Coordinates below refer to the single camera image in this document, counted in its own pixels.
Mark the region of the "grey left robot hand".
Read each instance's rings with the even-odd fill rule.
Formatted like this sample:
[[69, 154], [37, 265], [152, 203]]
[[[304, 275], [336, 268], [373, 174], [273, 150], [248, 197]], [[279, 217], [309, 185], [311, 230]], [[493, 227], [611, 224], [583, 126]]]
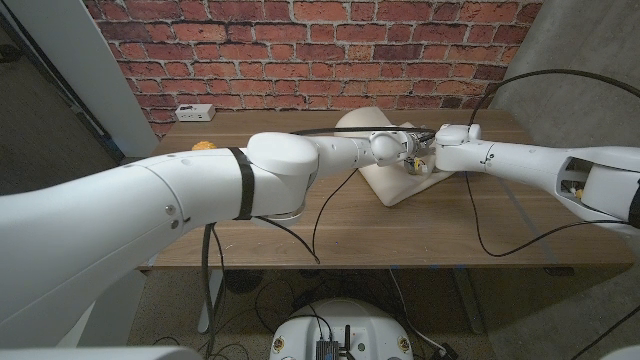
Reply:
[[404, 168], [410, 175], [426, 175], [432, 165], [427, 158], [431, 155], [431, 144], [435, 135], [428, 132], [408, 133], [408, 155], [404, 160]]

